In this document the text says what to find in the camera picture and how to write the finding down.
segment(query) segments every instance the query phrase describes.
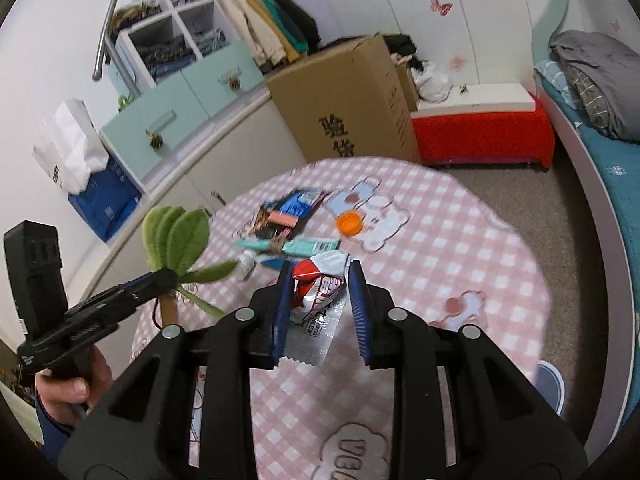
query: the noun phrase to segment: orange bottle cap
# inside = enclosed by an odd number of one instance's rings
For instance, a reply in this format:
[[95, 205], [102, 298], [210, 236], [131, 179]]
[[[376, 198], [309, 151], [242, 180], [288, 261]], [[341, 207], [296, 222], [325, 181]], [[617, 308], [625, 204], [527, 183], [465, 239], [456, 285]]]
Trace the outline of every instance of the orange bottle cap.
[[364, 225], [362, 224], [362, 215], [357, 211], [345, 211], [335, 221], [340, 234], [344, 236], [355, 236]]

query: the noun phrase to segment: blue bag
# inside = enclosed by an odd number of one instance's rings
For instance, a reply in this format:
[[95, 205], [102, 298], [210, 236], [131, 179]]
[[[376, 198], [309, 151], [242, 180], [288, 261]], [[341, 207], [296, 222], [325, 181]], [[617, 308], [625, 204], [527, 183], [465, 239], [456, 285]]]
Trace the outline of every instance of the blue bag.
[[118, 231], [139, 200], [138, 188], [111, 156], [107, 168], [89, 178], [86, 190], [69, 195], [70, 204], [103, 242]]

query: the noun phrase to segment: human hand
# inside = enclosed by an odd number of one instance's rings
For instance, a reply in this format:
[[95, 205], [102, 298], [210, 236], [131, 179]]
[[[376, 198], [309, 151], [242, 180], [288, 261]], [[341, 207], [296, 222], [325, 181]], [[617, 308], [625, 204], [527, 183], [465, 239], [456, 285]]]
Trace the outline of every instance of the human hand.
[[94, 346], [91, 352], [92, 382], [88, 384], [81, 377], [59, 380], [51, 376], [51, 370], [43, 370], [36, 374], [36, 391], [40, 396], [42, 407], [60, 424], [75, 426], [80, 422], [70, 404], [86, 402], [94, 407], [100, 398], [113, 384], [111, 368], [104, 355]]

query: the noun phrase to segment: floor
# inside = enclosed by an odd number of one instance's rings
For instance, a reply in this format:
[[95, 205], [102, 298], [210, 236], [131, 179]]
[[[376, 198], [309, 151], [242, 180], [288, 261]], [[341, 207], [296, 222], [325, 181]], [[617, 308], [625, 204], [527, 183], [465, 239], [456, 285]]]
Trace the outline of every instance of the floor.
[[511, 223], [538, 258], [552, 293], [542, 358], [564, 377], [562, 418], [584, 443], [598, 407], [607, 356], [607, 293], [600, 245], [580, 181], [557, 142], [551, 170], [450, 168]]

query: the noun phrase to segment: person's sleeve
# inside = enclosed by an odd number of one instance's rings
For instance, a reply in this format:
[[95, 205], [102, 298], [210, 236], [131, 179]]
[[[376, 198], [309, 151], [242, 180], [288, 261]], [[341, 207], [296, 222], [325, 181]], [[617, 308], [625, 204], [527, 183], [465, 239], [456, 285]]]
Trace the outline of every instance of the person's sleeve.
[[40, 448], [40, 451], [52, 464], [56, 465], [58, 456], [74, 428], [53, 420], [42, 406], [40, 396], [36, 396], [36, 414], [44, 438], [44, 446]]

